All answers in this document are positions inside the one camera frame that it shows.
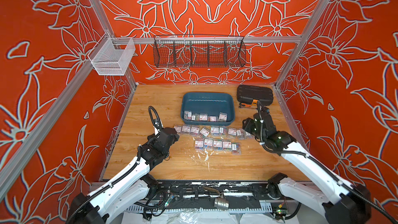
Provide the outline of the orange black ratchet wrench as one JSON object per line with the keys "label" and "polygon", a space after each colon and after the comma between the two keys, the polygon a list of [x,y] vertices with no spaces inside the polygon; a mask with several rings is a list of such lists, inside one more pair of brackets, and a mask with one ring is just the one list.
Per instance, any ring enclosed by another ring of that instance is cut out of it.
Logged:
{"label": "orange black ratchet wrench", "polygon": [[252,103],[252,104],[248,104],[248,103],[239,103],[238,108],[247,108],[247,109],[257,109],[257,104],[256,103]]}

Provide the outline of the fourteenth clear paper clip box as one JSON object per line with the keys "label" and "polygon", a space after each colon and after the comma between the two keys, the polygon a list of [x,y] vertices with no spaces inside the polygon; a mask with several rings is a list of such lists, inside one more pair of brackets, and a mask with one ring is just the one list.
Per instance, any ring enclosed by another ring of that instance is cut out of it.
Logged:
{"label": "fourteenth clear paper clip box", "polygon": [[223,151],[232,151],[232,142],[231,141],[223,141],[222,142],[222,150]]}

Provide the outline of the fifteenth clear paper clip box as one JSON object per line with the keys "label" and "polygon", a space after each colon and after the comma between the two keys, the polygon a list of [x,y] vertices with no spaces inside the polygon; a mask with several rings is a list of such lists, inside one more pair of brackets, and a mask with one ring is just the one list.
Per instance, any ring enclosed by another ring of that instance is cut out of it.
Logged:
{"label": "fifteenth clear paper clip box", "polygon": [[233,155],[241,155],[241,146],[240,143],[232,143],[232,151]]}

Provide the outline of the eleventh clear paper clip box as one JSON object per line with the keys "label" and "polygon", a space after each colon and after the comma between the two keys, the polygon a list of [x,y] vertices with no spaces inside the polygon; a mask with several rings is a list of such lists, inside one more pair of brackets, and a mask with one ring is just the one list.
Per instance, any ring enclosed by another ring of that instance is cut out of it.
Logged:
{"label": "eleventh clear paper clip box", "polygon": [[205,140],[204,140],[204,148],[205,148],[205,149],[212,150],[212,149],[213,149],[213,143],[214,143],[214,140],[212,140],[212,139],[205,139]]}

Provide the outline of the thirteenth clear paper clip box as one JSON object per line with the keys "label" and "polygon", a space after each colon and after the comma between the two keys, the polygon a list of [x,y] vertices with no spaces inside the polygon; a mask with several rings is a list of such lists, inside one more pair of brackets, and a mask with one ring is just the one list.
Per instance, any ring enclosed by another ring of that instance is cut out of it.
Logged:
{"label": "thirteenth clear paper clip box", "polygon": [[223,150],[223,144],[221,140],[214,140],[213,141],[213,150],[220,151]]}

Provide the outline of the black plastic tool case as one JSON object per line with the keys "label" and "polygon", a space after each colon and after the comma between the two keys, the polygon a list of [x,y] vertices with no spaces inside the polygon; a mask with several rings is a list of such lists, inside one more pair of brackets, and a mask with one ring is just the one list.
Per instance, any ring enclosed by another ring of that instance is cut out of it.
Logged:
{"label": "black plastic tool case", "polygon": [[271,88],[239,85],[237,87],[237,100],[242,103],[258,103],[261,102],[264,106],[269,106],[273,103],[274,95]]}

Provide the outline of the silver metal cylinder fitting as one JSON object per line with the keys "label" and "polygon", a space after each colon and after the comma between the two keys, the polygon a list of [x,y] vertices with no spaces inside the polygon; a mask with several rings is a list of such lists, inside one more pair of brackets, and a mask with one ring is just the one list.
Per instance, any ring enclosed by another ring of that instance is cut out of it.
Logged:
{"label": "silver metal cylinder fitting", "polygon": [[215,198],[214,207],[222,211],[227,211],[229,209],[229,201],[223,197]]}

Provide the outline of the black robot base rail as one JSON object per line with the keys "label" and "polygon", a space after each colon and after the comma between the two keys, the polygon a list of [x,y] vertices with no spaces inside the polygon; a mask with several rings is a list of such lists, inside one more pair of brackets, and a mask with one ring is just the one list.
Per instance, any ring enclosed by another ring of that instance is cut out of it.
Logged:
{"label": "black robot base rail", "polygon": [[[215,198],[229,201],[229,209],[214,207]],[[273,199],[267,191],[267,181],[233,180],[160,180],[157,195],[130,206],[137,213],[171,214],[184,211],[228,212],[230,214],[291,215],[299,203],[288,197]]]}

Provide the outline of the blue plastic storage tray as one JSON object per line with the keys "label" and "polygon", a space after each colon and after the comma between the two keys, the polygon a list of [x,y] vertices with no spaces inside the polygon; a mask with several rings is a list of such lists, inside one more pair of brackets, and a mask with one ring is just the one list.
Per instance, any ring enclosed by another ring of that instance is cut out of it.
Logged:
{"label": "blue plastic storage tray", "polygon": [[[219,117],[220,113],[227,114],[227,121],[195,121],[184,119],[184,112],[192,114],[207,114]],[[196,125],[231,125],[235,121],[234,99],[230,94],[217,92],[188,92],[182,98],[180,117],[185,124]]]}

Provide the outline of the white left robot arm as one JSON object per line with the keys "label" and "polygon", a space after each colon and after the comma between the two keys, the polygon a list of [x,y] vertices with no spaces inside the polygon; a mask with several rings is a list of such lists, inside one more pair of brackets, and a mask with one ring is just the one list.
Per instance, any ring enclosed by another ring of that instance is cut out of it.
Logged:
{"label": "white left robot arm", "polygon": [[153,106],[148,107],[154,134],[137,148],[137,155],[116,176],[88,195],[80,193],[71,204],[68,224],[110,224],[129,206],[155,196],[158,181],[149,173],[167,159],[179,140],[174,128],[165,128]]}

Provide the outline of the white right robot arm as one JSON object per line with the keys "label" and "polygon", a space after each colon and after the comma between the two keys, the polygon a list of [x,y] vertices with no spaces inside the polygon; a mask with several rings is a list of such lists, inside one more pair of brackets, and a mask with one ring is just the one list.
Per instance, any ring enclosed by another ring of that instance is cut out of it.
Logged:
{"label": "white right robot arm", "polygon": [[265,151],[293,164],[318,188],[314,190],[284,173],[277,173],[267,182],[266,193],[270,198],[294,199],[322,215],[330,224],[364,224],[371,219],[372,209],[391,223],[397,223],[371,201],[371,194],[365,186],[356,186],[343,179],[312,156],[288,132],[278,131],[269,109],[261,102],[257,103],[257,113],[243,120],[243,130],[253,135]]}

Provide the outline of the twelfth clear paper clip box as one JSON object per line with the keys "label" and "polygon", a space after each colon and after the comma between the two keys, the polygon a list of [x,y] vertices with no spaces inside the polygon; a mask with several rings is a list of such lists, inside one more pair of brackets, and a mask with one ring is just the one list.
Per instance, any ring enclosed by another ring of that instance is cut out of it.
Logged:
{"label": "twelfth clear paper clip box", "polygon": [[204,140],[203,139],[195,139],[194,148],[196,150],[203,150],[204,149]]}

